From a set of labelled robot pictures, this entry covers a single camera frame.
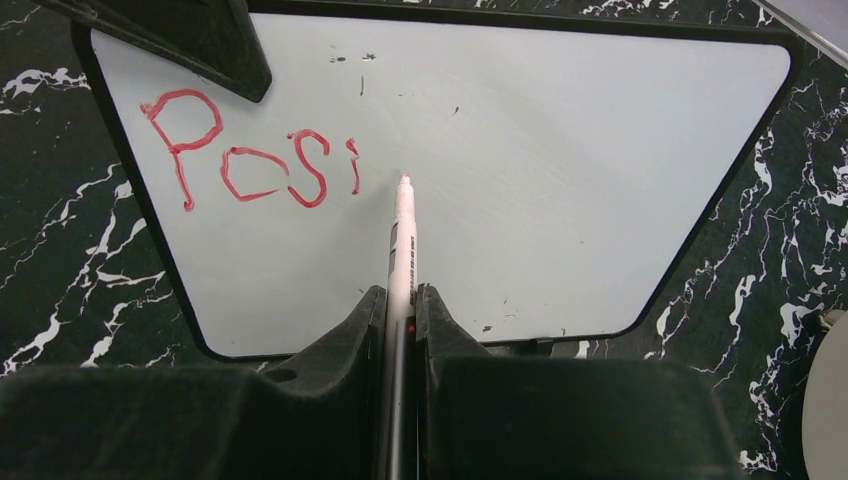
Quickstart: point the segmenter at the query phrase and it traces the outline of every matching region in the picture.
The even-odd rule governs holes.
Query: red letter
[[[272,193],[275,193],[277,191],[277,189],[268,190],[267,192],[250,193],[250,194],[247,194],[247,195],[242,195],[242,194],[238,193],[238,190],[236,190],[235,185],[233,185],[233,182],[230,181],[230,155],[233,155],[233,154],[235,154],[235,155],[245,155],[245,154],[255,155],[257,157],[261,157],[261,158],[264,158],[266,160],[271,160],[272,162],[279,165],[280,168],[282,168],[284,172],[286,172],[287,177],[289,176],[289,167],[286,166],[286,162],[280,160],[279,158],[277,158],[277,157],[275,157],[271,154],[268,154],[268,153],[265,153],[265,152],[260,152],[259,150],[254,150],[254,149],[248,148],[248,147],[233,147],[233,148],[227,150],[226,152],[224,152],[224,157],[223,157],[224,161],[223,161],[223,164],[221,165],[221,178],[224,180],[224,184],[227,185],[227,188],[230,189],[230,193],[232,193],[233,196],[236,197],[236,199],[240,202],[249,202],[251,200],[256,200],[257,198],[262,198],[262,197],[271,195]]]
[[[303,147],[301,146],[301,144],[303,143],[303,139],[305,137],[312,137],[317,140],[318,143],[320,143],[324,147],[325,157],[330,154],[330,144],[320,134],[315,133],[313,130],[310,130],[308,128],[305,128],[296,133],[290,133],[288,135],[288,138],[294,139],[294,150],[297,152],[297,158],[300,159],[300,163],[303,164],[303,167],[306,168],[306,170],[311,173],[316,180],[318,180],[319,189],[318,196],[315,197],[315,200],[312,201],[304,200],[303,197],[301,197],[300,194],[297,193],[297,190],[292,187],[289,187],[289,193],[291,193],[294,199],[297,200],[304,207],[313,208],[317,207],[318,205],[321,205],[321,202],[324,201],[324,197],[327,196],[327,181],[324,179],[324,175],[321,175],[321,172],[315,170],[315,168],[309,164],[309,161],[306,159],[306,155],[303,154]]]
[[[201,137],[199,140],[195,140],[191,143],[178,143],[176,145],[172,145],[171,141],[168,139],[168,136],[165,135],[165,132],[162,131],[162,127],[159,126],[159,123],[156,121],[156,117],[165,108],[165,104],[168,103],[169,100],[173,100],[175,98],[180,97],[195,97],[199,98],[203,103],[209,107],[209,110],[212,111],[212,115],[215,117],[215,125],[206,132],[206,135]],[[186,201],[183,204],[183,208],[185,208],[186,212],[190,212],[194,209],[194,199],[191,198],[191,192],[188,190],[188,185],[185,180],[185,173],[183,172],[183,163],[180,161],[180,153],[185,152],[186,150],[197,150],[205,147],[212,143],[212,140],[218,136],[219,133],[224,129],[224,122],[221,120],[221,112],[218,111],[218,107],[212,103],[212,100],[209,100],[209,97],[198,92],[197,90],[191,90],[188,88],[182,90],[174,90],[173,92],[163,93],[158,99],[156,99],[156,103],[153,105],[149,104],[141,104],[141,112],[144,113],[144,116],[150,120],[150,123],[153,125],[153,128],[156,129],[156,133],[162,137],[162,141],[165,142],[165,145],[168,147],[168,151],[171,152],[171,155],[174,157],[174,165],[177,170],[177,180],[180,182],[180,188],[183,189],[183,193],[185,194]]]
[[[353,157],[350,159],[350,164],[353,166],[353,176],[356,177],[356,179],[353,182],[353,192],[351,193],[353,195],[356,195],[357,193],[359,193],[359,170],[356,168],[356,161],[359,160],[359,152],[356,151],[356,145],[353,144],[352,138],[349,138],[347,140],[345,146],[348,150],[353,152]]]

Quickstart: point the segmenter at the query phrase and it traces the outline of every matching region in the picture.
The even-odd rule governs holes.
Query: white board surface
[[[253,104],[92,32],[208,347],[297,352],[385,285],[394,189],[416,193],[419,281],[477,340],[631,326],[784,81],[780,46],[251,14],[273,84]],[[142,112],[193,89],[223,129],[175,162]],[[172,144],[215,125],[195,97],[155,118]],[[317,177],[286,135],[303,140]],[[359,191],[352,194],[354,139]],[[278,157],[222,155],[248,147]]]

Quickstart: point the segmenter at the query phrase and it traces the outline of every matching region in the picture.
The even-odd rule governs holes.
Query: black whiteboard border
[[[689,231],[686,236],[686,240],[684,240],[683,244],[680,246],[680,249],[677,251],[674,259],[660,278],[660,281],[653,293],[651,293],[651,296],[645,302],[645,306],[642,308],[642,311],[639,312],[636,320],[634,320],[629,327],[615,333],[589,337],[558,337],[553,340],[565,340],[566,338],[568,341],[609,339],[624,335],[634,330],[645,320],[645,317],[647,317],[659,295],[671,279],[672,274],[683,260],[683,257],[689,251],[703,226],[708,222],[708,219],[715,210],[716,205],[721,200],[730,183],[736,177],[736,174],[744,165],[745,160],[754,150],[754,146],[760,135],[763,131],[765,131],[765,128],[771,122],[775,113],[777,113],[783,103],[783,99],[787,96],[790,88],[795,83],[795,79],[798,77],[800,70],[800,58],[802,57],[803,50],[803,43],[795,34],[789,31],[777,29],[682,25],[666,22],[634,22],[595,18],[586,19],[580,17],[555,17],[550,15],[497,11],[458,10],[406,5],[313,2],[303,0],[252,0],[248,2],[248,7],[251,13],[477,25],[634,37],[668,38],[678,40],[765,44],[781,46],[786,49],[790,57],[790,65],[789,72],[787,73],[783,84],[780,89],[778,89],[774,98],[772,98],[771,103],[769,103],[768,108],[760,118],[760,121],[749,135],[747,141],[742,147],[742,150],[739,152],[730,168],[728,168],[721,183],[719,183],[716,191],[707,203],[707,206],[704,208],[704,211],[701,212],[701,215],[695,222],[695,225]],[[94,95],[95,101],[97,102],[98,108],[103,116],[103,120],[106,123],[106,128],[109,131],[109,135],[112,137],[115,150],[118,152],[121,164],[126,171],[127,178],[129,179],[133,191],[135,192],[135,196],[138,199],[139,207],[141,208],[142,214],[147,222],[147,227],[153,237],[153,241],[157,249],[159,250],[159,254],[162,257],[162,262],[165,265],[165,271],[168,274],[171,287],[179,301],[183,315],[186,318],[189,330],[191,331],[191,335],[194,338],[197,347],[205,355],[215,360],[229,362],[278,359],[292,355],[278,354],[229,357],[214,352],[206,344],[200,325],[197,322],[194,308],[188,298],[188,293],[183,285],[174,257],[171,254],[168,241],[165,238],[165,233],[162,230],[162,226],[159,224],[158,217],[156,216],[156,210],[153,207],[153,202],[150,199],[150,195],[147,192],[138,164],[135,161],[123,124],[121,123],[118,112],[112,101],[112,96],[109,93],[109,87],[106,84],[103,72],[100,69],[100,64],[97,61],[97,56],[94,54],[94,50],[91,46],[91,29],[84,25],[73,23],[71,25],[71,40],[77,56],[79,57],[83,71],[88,78],[91,92]],[[344,320],[344,318],[339,318],[338,322],[341,322],[342,320]],[[486,345],[516,345],[531,341],[532,340],[492,342],[486,343]]]

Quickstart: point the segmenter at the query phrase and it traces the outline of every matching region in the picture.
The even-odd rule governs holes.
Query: white round object
[[[810,480],[848,479],[848,315],[825,335],[813,359],[801,443]]]

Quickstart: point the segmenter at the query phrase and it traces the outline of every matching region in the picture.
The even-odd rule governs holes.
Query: black marble surface
[[[432,5],[782,28],[750,0]],[[6,0],[0,59],[0,376],[57,363],[212,362],[194,346],[68,22]],[[846,118],[848,74],[808,45],[791,98],[647,320],[624,336],[568,342],[554,353],[702,371],[751,476],[805,478],[800,422],[823,335],[817,318],[846,306]]]

